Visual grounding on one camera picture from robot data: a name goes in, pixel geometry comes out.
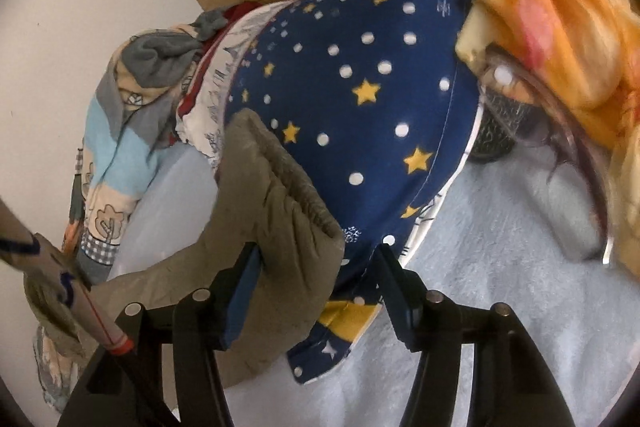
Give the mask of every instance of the white dot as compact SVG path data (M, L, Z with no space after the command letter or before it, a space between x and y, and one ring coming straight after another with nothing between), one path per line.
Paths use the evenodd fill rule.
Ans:
M343 78L349 78L353 74L353 70L351 70L351 66L345 64L340 67L340 76Z
M410 46L413 46L418 40L415 36L415 33L413 32L405 33L403 38L404 38L404 44L409 44Z
M378 73L380 74L389 74L391 73L391 62L388 60L382 60L378 63Z
M513 82L513 74L507 66L498 66L495 68L494 78L501 86L509 86Z
M364 176L359 172L349 174L349 182L351 185L360 185L364 181Z
M404 138L409 134L409 126L405 123L399 123L396 125L396 136Z

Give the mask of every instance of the light blue fabric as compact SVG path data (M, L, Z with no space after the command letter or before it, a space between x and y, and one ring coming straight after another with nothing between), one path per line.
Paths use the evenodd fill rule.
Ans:
M151 150L132 128L126 126L117 143L95 97L91 99L84 131L84 147L93 153L91 186L104 183L121 194L140 198L153 180L167 149Z
M576 426L594 427L640 362L640 286L621 271L562 255L540 211L547 153L517 148L494 164L467 163L407 268L460 304L513 306L558 380ZM206 175L206 161L198 170ZM192 207L190 191L174 192L175 185L191 183L177 169L162 179L173 187L165 203L181 209L182 217L172 227L155 227L149 215L136 241L197 239L198 232L183 226L209 211ZM226 399L236 425L397 426L419 357L396 339L383 311L358 349L320 380L298 385L282 357L263 375L226 389ZM466 425L472 357L466 346L453 427Z

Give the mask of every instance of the orange cloth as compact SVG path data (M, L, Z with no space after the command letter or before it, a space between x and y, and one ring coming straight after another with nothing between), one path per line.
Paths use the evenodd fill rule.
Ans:
M491 41L545 79L613 152L614 251L640 277L640 18L629 0L475 0L456 52L478 73Z

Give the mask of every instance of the light blue fleece blanket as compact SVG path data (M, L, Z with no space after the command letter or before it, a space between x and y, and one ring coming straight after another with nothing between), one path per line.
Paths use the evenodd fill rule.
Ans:
M194 203L198 191L191 185L207 179L207 162L193 149L182 154L190 176L178 169L161 172L136 210L171 197L175 226L148 214L153 226L132 222L121 251L128 241L150 250L165 247L169 238L175 242L178 214L185 222L206 222L212 192L203 192L204 203ZM458 303L509 303L549 364L577 427L593 427L640 362L640 285L597 262L573 263L562 255L540 211L546 161L544 151L516 149L493 164L467 163L408 268ZM193 175L198 170L203 176ZM188 198L180 199L176 185L185 187ZM134 237L135 230L144 241ZM198 234L191 227L191 237L179 242L189 244ZM255 380L227 389L226 396L236 425L392 427L399 425L418 358L396 340L383 312L358 349L320 380L298 385L283 357ZM472 350L464 349L455 427L466 425L471 368Z

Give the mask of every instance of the crumpled fabric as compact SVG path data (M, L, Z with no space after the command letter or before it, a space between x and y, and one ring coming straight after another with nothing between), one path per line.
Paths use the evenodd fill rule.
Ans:
M640 277L640 18L629 0L475 0L456 52L479 73L492 41L539 74L612 152L615 248Z
M175 109L204 52L203 39L226 25L222 12L191 25L132 36L111 57L89 104L83 148L76 155L63 251L103 282L129 217L172 144Z
M242 333L228 351L216 352L229 387L267 370L307 337L334 287L344 238L309 177L255 113L236 114L225 136L218 198L196 243L144 271L94 285L91 297L110 319L131 302L174 305L233 266L245 243L257 243L264 268ZM53 292L34 283L28 299L57 352L81 371L96 341Z

